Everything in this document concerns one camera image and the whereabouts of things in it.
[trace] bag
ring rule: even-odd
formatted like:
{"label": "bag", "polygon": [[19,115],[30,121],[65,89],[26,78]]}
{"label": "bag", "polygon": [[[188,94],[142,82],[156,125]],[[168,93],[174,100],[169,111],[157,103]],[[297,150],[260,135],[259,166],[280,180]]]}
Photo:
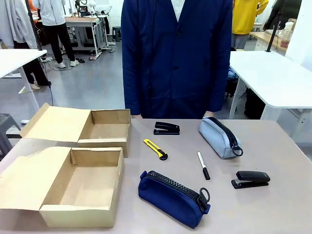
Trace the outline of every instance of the bag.
{"label": "bag", "polygon": [[138,195],[193,229],[210,209],[210,195],[207,189],[201,188],[198,194],[154,171],[142,173]]}
{"label": "bag", "polygon": [[204,118],[199,132],[220,158],[242,156],[244,153],[236,136],[214,117]]}

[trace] zipper pull ring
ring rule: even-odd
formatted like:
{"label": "zipper pull ring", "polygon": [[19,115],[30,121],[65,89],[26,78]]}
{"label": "zipper pull ring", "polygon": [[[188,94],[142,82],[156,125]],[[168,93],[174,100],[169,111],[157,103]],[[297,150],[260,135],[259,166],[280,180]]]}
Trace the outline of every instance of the zipper pull ring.
{"label": "zipper pull ring", "polygon": [[240,157],[243,155],[244,151],[242,148],[240,148],[238,145],[235,145],[231,148],[233,154],[235,154],[236,156]]}
{"label": "zipper pull ring", "polygon": [[[205,195],[203,194],[203,192],[202,192],[203,190],[206,191],[208,198],[206,198]],[[199,197],[198,197],[197,201],[198,201],[198,204],[199,204],[201,211],[203,213],[205,213],[205,211],[209,208],[208,202],[210,201],[210,194],[209,194],[207,189],[201,188],[199,190]]]}

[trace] zipper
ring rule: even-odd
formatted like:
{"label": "zipper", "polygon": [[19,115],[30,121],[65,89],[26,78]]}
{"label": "zipper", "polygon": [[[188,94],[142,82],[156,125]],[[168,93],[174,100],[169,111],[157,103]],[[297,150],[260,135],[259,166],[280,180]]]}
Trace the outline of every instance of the zipper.
{"label": "zipper", "polygon": [[53,9],[53,6],[52,6],[52,3],[51,3],[51,0],[50,0],[50,4],[51,4],[51,8],[52,8],[52,13],[54,15],[54,19],[55,19],[55,24],[57,25],[57,18],[55,18],[55,14],[54,14],[54,9]]}
{"label": "zipper", "polygon": [[219,128],[221,128],[225,132],[226,136],[228,137],[230,141],[230,147],[231,147],[233,154],[235,154],[236,156],[242,156],[244,152],[242,148],[239,147],[237,143],[237,139],[234,136],[234,134],[231,132],[231,130],[228,129],[226,126],[224,126],[219,120],[217,120],[214,117],[209,117],[208,119],[210,119],[213,123],[215,123]]}
{"label": "zipper", "polygon": [[[175,182],[172,179],[169,179],[168,177],[163,176],[162,174],[159,174],[154,171],[150,171],[147,173],[143,178],[151,178],[154,179],[162,184],[167,185],[168,187],[177,190],[190,199],[192,199],[200,208],[202,212],[205,212],[205,210],[208,209],[208,202],[210,200],[210,194],[207,189],[201,188],[200,189],[200,194],[197,192],[193,191],[192,189],[186,188],[185,186]],[[202,190],[205,190],[208,194],[208,199],[206,199],[205,195],[203,194]]]}

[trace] table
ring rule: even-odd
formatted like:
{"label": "table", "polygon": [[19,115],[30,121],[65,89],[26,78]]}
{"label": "table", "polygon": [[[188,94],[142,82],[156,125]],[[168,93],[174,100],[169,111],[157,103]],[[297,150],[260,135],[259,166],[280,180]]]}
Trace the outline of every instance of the table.
{"label": "table", "polygon": [[298,118],[292,134],[295,138],[311,115],[312,72],[275,52],[231,52],[230,63],[239,76],[230,119],[247,85],[266,104],[261,119],[277,121],[282,109],[290,109]]}
{"label": "table", "polygon": [[[268,49],[269,42],[271,40],[271,34],[266,32],[251,32],[251,36],[256,37],[258,39],[257,44],[254,50],[265,51]],[[281,47],[281,39],[277,36],[274,37],[273,44],[271,47],[271,51],[277,52],[280,55],[285,55],[287,48]]]}
{"label": "table", "polygon": [[[102,50],[110,49],[107,42],[107,35],[105,30],[105,25],[102,25],[98,18],[90,17],[65,17],[67,27],[73,27],[77,31],[77,47],[73,47],[76,50],[94,50],[96,51],[96,56],[93,60],[96,60],[102,53]],[[88,40],[85,31],[86,27],[91,27],[93,35],[94,47],[84,46],[84,42]]]}
{"label": "table", "polygon": [[[211,194],[211,209],[196,233],[206,234],[310,234],[312,229],[312,165],[287,134],[273,121],[224,120],[240,138],[244,155],[222,160],[198,132],[200,120],[166,120],[181,127],[180,136],[154,136],[156,120],[134,119],[129,158],[121,186],[115,227],[111,229],[48,229],[38,212],[0,210],[1,234],[187,234],[180,224],[137,195],[141,173],[155,170],[199,191]],[[168,160],[143,140],[149,138],[168,153]],[[0,163],[3,171],[17,156],[63,143],[22,139]],[[200,151],[209,174],[206,181],[197,157]],[[231,179],[239,170],[267,172],[270,185],[235,190]]]}
{"label": "table", "polygon": [[0,50],[0,77],[3,77],[15,70],[19,70],[21,78],[26,87],[26,92],[33,105],[35,111],[39,110],[33,90],[27,80],[23,65],[46,54],[46,50],[30,50],[30,49],[4,49]]}

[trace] yellow utility knife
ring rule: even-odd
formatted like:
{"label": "yellow utility knife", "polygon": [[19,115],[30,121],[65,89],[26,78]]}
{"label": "yellow utility knife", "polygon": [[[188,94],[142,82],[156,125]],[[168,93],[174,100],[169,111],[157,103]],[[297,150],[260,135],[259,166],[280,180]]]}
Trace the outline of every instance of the yellow utility knife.
{"label": "yellow utility knife", "polygon": [[151,140],[145,139],[144,143],[147,144],[147,146],[149,146],[152,150],[154,150],[158,154],[160,160],[167,160],[168,155],[165,152],[163,152],[161,148],[156,146]]}

